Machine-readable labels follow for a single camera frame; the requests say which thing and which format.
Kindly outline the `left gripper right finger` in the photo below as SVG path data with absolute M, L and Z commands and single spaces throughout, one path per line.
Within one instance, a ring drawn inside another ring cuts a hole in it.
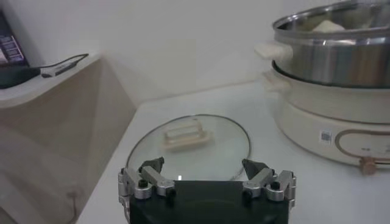
M 297 178 L 292 171 L 283 170 L 279 174 L 265 163 L 243 159 L 242 165 L 248 177 L 243 182 L 243 198 L 252 201 L 265 193 L 270 201 L 296 201 Z

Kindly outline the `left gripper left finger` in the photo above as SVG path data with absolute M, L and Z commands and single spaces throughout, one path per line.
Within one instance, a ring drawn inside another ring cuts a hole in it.
M 139 167 L 123 167 L 118 174 L 118 195 L 120 200 L 134 197 L 136 200 L 148 200 L 153 192 L 164 198 L 176 196 L 174 180 L 163 177 L 160 172 L 165 161 L 163 157 L 145 161 Z

